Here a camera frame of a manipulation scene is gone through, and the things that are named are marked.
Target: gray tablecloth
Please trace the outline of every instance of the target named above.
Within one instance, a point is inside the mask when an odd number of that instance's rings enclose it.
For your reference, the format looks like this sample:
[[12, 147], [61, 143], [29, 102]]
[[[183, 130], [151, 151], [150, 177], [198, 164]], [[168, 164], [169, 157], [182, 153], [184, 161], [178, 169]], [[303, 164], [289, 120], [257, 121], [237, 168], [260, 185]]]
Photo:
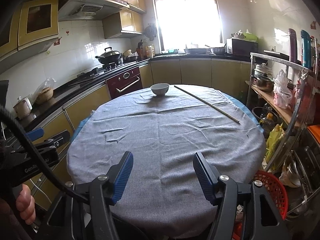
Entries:
[[173, 86], [163, 97], [147, 88], [100, 106], [67, 156], [72, 178], [84, 183], [105, 174], [125, 151], [131, 151], [132, 173], [112, 212], [138, 227], [176, 238], [198, 235], [216, 212], [204, 198], [193, 169], [196, 151], [221, 174], [249, 182], [266, 149], [253, 121], [219, 91], [179, 86], [240, 124]]

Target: chopstick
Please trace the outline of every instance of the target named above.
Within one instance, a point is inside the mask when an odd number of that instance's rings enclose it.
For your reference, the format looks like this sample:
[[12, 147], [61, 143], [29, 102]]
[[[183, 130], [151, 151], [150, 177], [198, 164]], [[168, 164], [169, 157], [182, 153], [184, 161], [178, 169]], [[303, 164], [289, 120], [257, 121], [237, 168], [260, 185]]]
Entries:
[[240, 121], [239, 121], [238, 119], [234, 118], [233, 116], [231, 116], [230, 114], [226, 113], [225, 111], [222, 111], [221, 109], [217, 108], [217, 107], [216, 107], [216, 106], [214, 106], [213, 104], [210, 104], [209, 102], [207, 102], [207, 101], [203, 100], [202, 98], [197, 97], [197, 96], [195, 96], [195, 95], [193, 95], [193, 94], [189, 93], [188, 91], [185, 91], [184, 89], [182, 89], [182, 88], [180, 88], [180, 87], [177, 87], [176, 85], [174, 85], [174, 87], [175, 87], [175, 88], [177, 88], [177, 89], [180, 89], [181, 91], [183, 91], [183, 92], [187, 93], [188, 95], [193, 96], [194, 98], [199, 99], [201, 102], [204, 102], [205, 104], [207, 104], [207, 105], [209, 105], [209, 106], [213, 107], [213, 108], [214, 108], [214, 109], [216, 109], [218, 112], [220, 112], [220, 113], [224, 114], [225, 116], [229, 117], [229, 118], [230, 118], [230, 119], [232, 119], [233, 121], [235, 121], [235, 122], [237, 122], [237, 123], [240, 123]]

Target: oven handle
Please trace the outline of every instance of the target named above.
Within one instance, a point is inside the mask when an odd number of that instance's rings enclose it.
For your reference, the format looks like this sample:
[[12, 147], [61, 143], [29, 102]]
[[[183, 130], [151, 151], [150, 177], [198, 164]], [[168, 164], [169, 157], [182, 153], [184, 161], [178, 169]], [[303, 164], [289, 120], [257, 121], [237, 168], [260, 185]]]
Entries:
[[118, 88], [116, 88], [116, 90], [117, 90], [119, 93], [122, 93], [122, 92], [125, 91], [127, 88], [129, 88], [129, 87], [131, 87], [132, 85], [134, 85], [135, 83], [139, 82], [139, 81], [140, 81], [140, 78], [139, 78], [139, 77], [137, 77], [137, 78], [138, 78], [138, 80], [132, 82], [130, 85], [127, 85], [124, 89], [119, 90]]

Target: gas stove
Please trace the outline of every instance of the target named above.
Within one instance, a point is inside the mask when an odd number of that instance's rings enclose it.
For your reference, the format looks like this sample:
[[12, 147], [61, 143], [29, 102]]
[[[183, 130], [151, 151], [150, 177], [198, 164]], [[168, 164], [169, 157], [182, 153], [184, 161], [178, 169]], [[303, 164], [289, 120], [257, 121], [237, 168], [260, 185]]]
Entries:
[[88, 81], [92, 81], [93, 79], [97, 78], [98, 76], [100, 76], [108, 71], [111, 71], [113, 69], [116, 69], [118, 67], [122, 67], [122, 66], [125, 66], [128, 64], [131, 64], [131, 63], [132, 62], [123, 63], [122, 60], [119, 60], [119, 62], [117, 62], [117, 63], [113, 62], [108, 65], [100, 65], [100, 67], [96, 67], [88, 72], [83, 72], [83, 73], [77, 75], [76, 80], [74, 82], [72, 82], [69, 86], [74, 86], [74, 85], [86, 83]]

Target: metal screw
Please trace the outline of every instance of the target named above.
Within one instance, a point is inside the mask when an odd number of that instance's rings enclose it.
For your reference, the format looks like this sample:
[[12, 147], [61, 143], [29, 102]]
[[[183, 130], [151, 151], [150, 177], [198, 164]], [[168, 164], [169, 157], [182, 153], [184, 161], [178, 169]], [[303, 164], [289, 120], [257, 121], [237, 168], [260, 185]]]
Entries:
[[104, 181], [106, 179], [108, 179], [108, 176], [105, 175], [105, 174], [102, 174], [102, 175], [98, 176], [98, 180]]
[[73, 186], [73, 182], [72, 182], [72, 181], [67, 181], [67, 182], [65, 183], [65, 185], [66, 185], [67, 187], [72, 187], [72, 186]]
[[260, 180], [255, 180], [254, 181], [254, 184], [257, 186], [257, 187], [261, 187], [263, 184]]
[[229, 180], [229, 177], [228, 177], [227, 175], [220, 175], [219, 178], [220, 178], [221, 180], [223, 180], [223, 181]]

